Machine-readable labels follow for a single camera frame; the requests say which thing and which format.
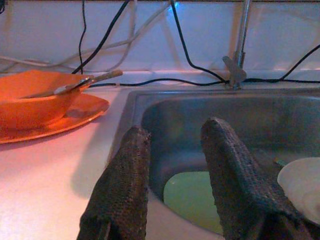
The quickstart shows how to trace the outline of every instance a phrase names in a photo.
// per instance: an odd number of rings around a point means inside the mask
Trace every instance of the faucet handle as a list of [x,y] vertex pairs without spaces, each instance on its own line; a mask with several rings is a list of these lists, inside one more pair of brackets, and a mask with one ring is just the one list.
[[232,88],[239,88],[240,83],[246,80],[247,73],[242,68],[240,68],[230,57],[224,56],[222,60],[231,74],[230,86]]

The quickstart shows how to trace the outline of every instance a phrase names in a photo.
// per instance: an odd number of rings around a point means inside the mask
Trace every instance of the green object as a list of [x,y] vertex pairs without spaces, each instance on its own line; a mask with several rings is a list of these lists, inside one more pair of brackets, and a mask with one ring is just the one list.
[[193,224],[223,234],[209,172],[182,172],[174,175],[164,187],[163,199],[171,210]]

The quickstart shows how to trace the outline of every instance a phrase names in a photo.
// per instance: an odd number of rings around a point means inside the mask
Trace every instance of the orange bowl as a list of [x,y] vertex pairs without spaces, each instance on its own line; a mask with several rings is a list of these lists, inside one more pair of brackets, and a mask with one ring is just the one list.
[[80,90],[47,97],[22,97],[53,91],[85,77],[88,76],[39,70],[1,77],[0,128],[33,129],[58,121],[79,96]]

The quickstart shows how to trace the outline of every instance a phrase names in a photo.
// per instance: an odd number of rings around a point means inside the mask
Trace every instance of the countertop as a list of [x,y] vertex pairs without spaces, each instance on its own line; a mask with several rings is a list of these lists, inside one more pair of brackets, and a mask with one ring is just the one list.
[[[272,88],[292,86],[319,85],[275,84]],[[135,89],[90,88],[86,93],[110,102],[104,115],[64,133],[0,145],[0,239],[76,239],[80,217],[108,164],[128,93]]]

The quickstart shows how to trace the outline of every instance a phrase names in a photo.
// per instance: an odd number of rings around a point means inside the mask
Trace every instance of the orange plate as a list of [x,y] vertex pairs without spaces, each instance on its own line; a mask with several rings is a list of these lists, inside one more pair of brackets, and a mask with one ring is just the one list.
[[99,117],[108,107],[107,100],[82,93],[71,104],[63,118],[55,123],[33,129],[0,128],[0,144],[42,138],[74,129]]

